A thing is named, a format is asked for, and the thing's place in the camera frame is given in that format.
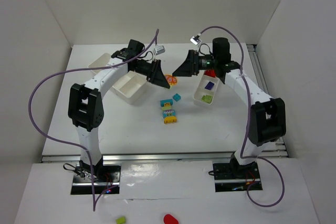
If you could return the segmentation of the orange sun round lego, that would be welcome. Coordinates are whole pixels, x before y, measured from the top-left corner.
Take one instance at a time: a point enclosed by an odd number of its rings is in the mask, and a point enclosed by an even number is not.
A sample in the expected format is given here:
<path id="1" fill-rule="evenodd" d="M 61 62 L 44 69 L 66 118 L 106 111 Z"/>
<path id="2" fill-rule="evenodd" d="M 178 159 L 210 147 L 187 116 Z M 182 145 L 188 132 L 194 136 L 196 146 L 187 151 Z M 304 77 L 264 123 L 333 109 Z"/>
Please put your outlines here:
<path id="1" fill-rule="evenodd" d="M 167 74 L 165 75 L 165 78 L 170 86 L 175 86 L 178 83 L 177 77 L 174 77 L 172 75 Z"/>

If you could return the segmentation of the purple lego piece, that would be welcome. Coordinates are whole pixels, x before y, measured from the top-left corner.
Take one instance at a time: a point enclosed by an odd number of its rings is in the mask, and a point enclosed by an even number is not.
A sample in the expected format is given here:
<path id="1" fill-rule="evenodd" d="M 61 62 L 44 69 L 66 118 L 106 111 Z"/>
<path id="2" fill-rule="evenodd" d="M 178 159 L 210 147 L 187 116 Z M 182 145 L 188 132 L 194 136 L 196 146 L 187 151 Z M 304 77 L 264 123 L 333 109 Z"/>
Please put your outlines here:
<path id="1" fill-rule="evenodd" d="M 214 85 L 213 82 L 208 82 L 204 89 L 211 91 Z"/>

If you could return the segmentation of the teal square lego brick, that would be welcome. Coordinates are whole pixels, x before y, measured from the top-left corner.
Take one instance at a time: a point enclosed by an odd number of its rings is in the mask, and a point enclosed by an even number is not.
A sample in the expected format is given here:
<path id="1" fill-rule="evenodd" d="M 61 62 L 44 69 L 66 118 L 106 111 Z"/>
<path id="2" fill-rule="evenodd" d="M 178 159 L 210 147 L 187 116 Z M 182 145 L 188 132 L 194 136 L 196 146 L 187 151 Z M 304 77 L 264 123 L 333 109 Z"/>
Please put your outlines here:
<path id="1" fill-rule="evenodd" d="M 178 102 L 180 99 L 181 99 L 181 96 L 178 93 L 176 93 L 175 95 L 173 95 L 173 100 L 174 101 Z"/>

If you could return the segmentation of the light green lego brick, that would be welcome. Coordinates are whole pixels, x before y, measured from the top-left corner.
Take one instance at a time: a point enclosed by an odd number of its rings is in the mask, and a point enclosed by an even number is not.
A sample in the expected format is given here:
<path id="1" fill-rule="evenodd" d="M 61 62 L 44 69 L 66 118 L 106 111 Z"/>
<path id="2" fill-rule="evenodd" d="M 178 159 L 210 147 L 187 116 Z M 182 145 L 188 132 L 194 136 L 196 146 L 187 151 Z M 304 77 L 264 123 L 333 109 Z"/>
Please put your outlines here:
<path id="1" fill-rule="evenodd" d="M 213 97 L 211 95 L 206 95 L 205 96 L 205 102 L 207 102 L 207 103 L 211 103 L 212 99 L 213 99 Z"/>

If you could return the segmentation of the teal flower lego brick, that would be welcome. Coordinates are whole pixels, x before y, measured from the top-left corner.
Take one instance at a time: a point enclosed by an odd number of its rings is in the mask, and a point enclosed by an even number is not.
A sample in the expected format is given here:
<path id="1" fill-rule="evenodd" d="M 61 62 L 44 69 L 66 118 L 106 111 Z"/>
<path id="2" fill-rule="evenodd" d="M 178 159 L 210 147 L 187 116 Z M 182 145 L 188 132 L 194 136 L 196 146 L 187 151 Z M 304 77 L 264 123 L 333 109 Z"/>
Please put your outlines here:
<path id="1" fill-rule="evenodd" d="M 163 114 L 163 118 L 176 116 L 176 112 L 173 109 L 163 110 L 162 114 Z"/>

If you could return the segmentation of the red lego brick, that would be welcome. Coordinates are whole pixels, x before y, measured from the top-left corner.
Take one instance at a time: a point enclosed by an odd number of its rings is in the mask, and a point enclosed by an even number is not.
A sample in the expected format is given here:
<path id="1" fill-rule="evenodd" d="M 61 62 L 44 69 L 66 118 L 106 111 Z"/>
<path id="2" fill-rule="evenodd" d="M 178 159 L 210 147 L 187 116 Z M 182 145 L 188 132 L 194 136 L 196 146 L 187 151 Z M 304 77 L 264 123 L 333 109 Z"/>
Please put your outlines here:
<path id="1" fill-rule="evenodd" d="M 209 77 L 212 77 L 212 78 L 216 78 L 216 74 L 215 74 L 215 71 L 214 71 L 214 70 L 206 70 L 206 71 L 204 72 L 204 75 L 209 76 Z"/>

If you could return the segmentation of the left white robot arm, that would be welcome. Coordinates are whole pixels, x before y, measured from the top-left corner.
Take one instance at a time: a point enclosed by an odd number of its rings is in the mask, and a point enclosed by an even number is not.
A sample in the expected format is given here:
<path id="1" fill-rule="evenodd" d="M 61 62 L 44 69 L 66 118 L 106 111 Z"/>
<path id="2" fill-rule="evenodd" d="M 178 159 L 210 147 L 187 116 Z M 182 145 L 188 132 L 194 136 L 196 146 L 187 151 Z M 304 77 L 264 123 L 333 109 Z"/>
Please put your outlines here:
<path id="1" fill-rule="evenodd" d="M 68 117 L 83 147 L 80 167 L 93 176 L 103 174 L 98 127 L 104 118 L 103 98 L 106 93 L 129 72 L 144 76 L 153 85 L 170 87 L 162 71 L 161 60 L 145 60 L 141 57 L 145 52 L 143 43 L 131 39 L 127 47 L 109 55 L 106 65 L 94 77 L 83 84 L 75 83 L 70 88 Z"/>

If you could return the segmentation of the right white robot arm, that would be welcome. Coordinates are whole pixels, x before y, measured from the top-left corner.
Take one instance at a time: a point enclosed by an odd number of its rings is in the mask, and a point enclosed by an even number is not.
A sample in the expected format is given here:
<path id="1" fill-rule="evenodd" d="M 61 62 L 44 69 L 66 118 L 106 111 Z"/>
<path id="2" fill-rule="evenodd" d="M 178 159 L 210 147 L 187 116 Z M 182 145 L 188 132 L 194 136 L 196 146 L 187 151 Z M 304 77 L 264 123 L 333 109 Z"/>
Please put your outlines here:
<path id="1" fill-rule="evenodd" d="M 263 92 L 233 61 L 228 39 L 214 38 L 212 52 L 201 55 L 189 50 L 185 61 L 173 72 L 175 77 L 191 77 L 201 70 L 214 70 L 216 77 L 230 87 L 248 109 L 244 140 L 230 158 L 230 171 L 239 176 L 248 172 L 267 143 L 275 142 L 286 133 L 285 103 Z"/>

